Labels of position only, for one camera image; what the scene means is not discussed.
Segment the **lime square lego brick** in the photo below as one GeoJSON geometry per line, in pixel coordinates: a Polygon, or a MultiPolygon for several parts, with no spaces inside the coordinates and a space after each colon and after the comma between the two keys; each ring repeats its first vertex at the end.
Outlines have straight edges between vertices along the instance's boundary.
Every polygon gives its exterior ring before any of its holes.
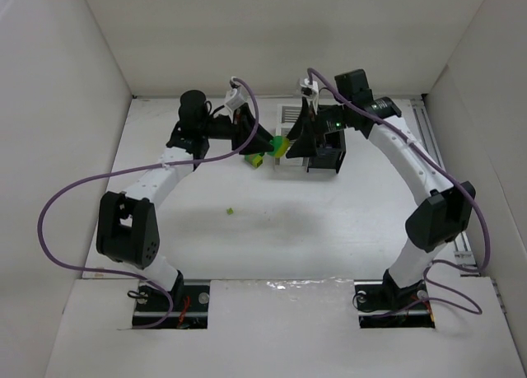
{"type": "Polygon", "coordinates": [[[252,161],[251,164],[255,169],[258,169],[264,162],[264,159],[261,156],[256,156],[252,161]]]}

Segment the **green rounded lego brick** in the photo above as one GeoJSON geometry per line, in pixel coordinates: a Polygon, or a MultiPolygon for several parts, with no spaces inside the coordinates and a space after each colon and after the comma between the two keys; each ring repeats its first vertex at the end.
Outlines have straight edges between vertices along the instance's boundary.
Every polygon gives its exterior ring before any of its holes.
{"type": "Polygon", "coordinates": [[[283,138],[281,136],[275,136],[270,141],[270,144],[272,145],[273,149],[272,151],[267,152],[267,154],[272,157],[280,157],[283,145],[283,138]]]}

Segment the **green rectangular lego brick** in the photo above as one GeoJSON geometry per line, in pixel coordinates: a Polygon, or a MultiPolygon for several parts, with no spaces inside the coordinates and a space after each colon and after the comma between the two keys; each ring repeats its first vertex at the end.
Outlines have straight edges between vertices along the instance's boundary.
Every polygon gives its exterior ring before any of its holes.
{"type": "Polygon", "coordinates": [[[245,156],[245,161],[248,162],[251,166],[251,161],[256,157],[256,156],[261,156],[260,154],[252,154],[252,155],[246,155],[245,156]]]}

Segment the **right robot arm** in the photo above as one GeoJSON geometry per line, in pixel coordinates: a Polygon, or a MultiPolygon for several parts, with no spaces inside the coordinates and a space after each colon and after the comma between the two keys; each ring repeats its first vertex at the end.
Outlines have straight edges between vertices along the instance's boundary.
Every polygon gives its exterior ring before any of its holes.
{"type": "Polygon", "coordinates": [[[475,189],[445,173],[423,151],[400,108],[389,97],[373,96],[364,70],[336,76],[334,105],[319,104],[320,87],[313,74],[299,81],[301,112],[287,135],[292,144],[286,157],[315,159],[327,136],[352,128],[397,170],[417,207],[404,223],[407,240],[398,258],[366,298],[373,301],[373,310],[402,309],[437,254],[466,229],[475,189]]]}

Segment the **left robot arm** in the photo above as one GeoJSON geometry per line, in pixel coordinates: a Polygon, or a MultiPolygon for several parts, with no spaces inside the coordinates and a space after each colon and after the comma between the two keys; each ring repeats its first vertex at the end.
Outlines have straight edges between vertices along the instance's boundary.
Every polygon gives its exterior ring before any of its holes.
{"type": "Polygon", "coordinates": [[[212,139],[231,141],[240,154],[273,150],[270,134],[256,124],[247,91],[234,85],[216,114],[202,91],[186,91],[180,97],[179,120],[173,128],[159,167],[147,170],[134,184],[100,200],[96,250],[106,258],[129,266],[159,286],[178,304],[184,294],[182,273],[159,253],[160,236],[156,210],[187,175],[197,170],[212,139]]]}

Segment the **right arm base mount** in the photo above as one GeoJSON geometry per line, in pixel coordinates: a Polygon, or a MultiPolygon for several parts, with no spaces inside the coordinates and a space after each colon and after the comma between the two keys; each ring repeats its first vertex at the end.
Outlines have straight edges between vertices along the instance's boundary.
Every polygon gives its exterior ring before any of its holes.
{"type": "Polygon", "coordinates": [[[423,282],[392,295],[380,280],[354,282],[352,304],[361,329],[434,329],[436,327],[423,282]]]}

